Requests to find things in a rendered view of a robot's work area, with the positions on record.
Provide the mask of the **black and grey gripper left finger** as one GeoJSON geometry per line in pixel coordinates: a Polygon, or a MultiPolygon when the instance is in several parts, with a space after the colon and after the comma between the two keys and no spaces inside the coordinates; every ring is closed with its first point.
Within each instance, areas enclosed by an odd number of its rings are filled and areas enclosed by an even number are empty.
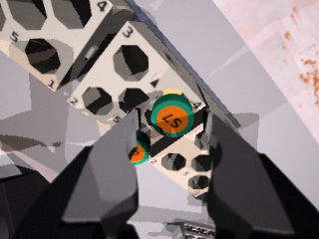
{"type": "Polygon", "coordinates": [[[134,108],[82,151],[40,194],[11,239],[116,239],[139,209],[141,109],[134,108]],[[136,132],[135,132],[136,128],[136,132]]]}

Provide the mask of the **grey bench mat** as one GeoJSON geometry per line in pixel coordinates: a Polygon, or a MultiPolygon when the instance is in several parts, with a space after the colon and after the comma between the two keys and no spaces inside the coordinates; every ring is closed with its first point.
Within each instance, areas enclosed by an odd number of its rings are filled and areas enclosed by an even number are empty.
{"type": "MultiPolygon", "coordinates": [[[[319,144],[212,0],[134,0],[265,153],[319,211],[319,144]]],[[[0,141],[58,172],[107,131],[67,102],[80,83],[54,92],[0,50],[0,141]]],[[[135,165],[141,239],[172,239],[184,221],[206,223],[194,196],[145,161],[135,165]]]]}

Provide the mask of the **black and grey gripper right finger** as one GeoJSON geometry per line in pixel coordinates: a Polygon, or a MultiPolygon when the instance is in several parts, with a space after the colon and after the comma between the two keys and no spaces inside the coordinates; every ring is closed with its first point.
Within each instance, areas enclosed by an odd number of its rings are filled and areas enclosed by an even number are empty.
{"type": "Polygon", "coordinates": [[[203,111],[213,163],[207,213],[236,239],[319,239],[319,211],[265,154],[210,110],[203,111]]]}

